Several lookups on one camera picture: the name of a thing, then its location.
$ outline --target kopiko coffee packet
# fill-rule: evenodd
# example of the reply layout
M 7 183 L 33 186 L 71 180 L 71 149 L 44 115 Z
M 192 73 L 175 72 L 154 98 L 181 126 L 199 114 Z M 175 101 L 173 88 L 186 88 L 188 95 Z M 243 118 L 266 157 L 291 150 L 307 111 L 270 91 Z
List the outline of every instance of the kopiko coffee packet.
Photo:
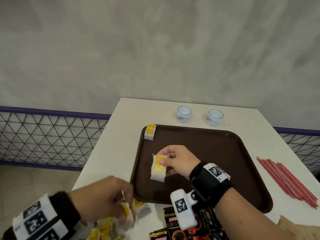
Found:
M 167 228 L 162 228 L 160 230 L 150 232 L 150 239 L 151 240 L 170 240 Z
M 193 208 L 197 225 L 182 231 L 179 227 L 173 207 L 164 208 L 164 218 L 171 240 L 184 239 L 227 239 L 227 236 L 218 222 L 212 207 Z

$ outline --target kopiko logo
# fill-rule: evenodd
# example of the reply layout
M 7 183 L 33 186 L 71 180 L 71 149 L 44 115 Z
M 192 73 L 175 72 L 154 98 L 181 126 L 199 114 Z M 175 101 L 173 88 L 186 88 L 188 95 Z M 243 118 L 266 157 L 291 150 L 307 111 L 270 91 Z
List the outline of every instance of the kopiko logo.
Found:
M 177 221 L 177 218 L 176 217 L 171 217 L 169 218 L 169 222 L 176 222 Z

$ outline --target tray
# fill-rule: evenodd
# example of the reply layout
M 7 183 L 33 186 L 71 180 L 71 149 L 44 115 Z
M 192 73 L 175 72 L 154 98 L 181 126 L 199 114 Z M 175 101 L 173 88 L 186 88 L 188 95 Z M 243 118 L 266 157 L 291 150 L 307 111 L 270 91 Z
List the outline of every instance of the tray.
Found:
M 190 182 L 181 175 L 166 177 L 164 183 L 151 180 L 152 154 L 167 145 L 185 145 L 197 158 L 215 163 L 230 176 L 234 188 L 262 213 L 272 207 L 272 198 L 264 185 L 250 155 L 238 135 L 227 130 L 199 129 L 157 125 L 153 141 L 144 140 L 142 129 L 130 183 L 138 201 L 169 204 L 170 193 L 191 191 Z

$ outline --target right hand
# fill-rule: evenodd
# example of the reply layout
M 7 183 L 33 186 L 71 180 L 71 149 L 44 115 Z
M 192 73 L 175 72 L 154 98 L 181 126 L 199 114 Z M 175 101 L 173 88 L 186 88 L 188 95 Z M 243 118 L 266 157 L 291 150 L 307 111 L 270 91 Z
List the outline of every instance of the right hand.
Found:
M 190 173 L 200 163 L 200 160 L 192 154 L 184 145 L 168 145 L 160 150 L 157 155 L 166 155 L 167 158 L 160 159 L 159 164 L 173 169 L 167 171 L 166 176 L 180 174 L 189 179 Z

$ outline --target blue and white porcelain cup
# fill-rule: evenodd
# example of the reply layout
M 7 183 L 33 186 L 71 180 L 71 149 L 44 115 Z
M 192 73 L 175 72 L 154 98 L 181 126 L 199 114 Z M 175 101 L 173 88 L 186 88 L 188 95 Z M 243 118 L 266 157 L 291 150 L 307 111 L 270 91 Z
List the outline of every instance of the blue and white porcelain cup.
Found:
M 218 109 L 210 109 L 207 114 L 207 123 L 211 126 L 217 126 L 223 118 L 223 113 Z
M 187 123 L 191 118 L 192 110 L 188 106 L 180 106 L 177 109 L 176 117 L 181 123 Z

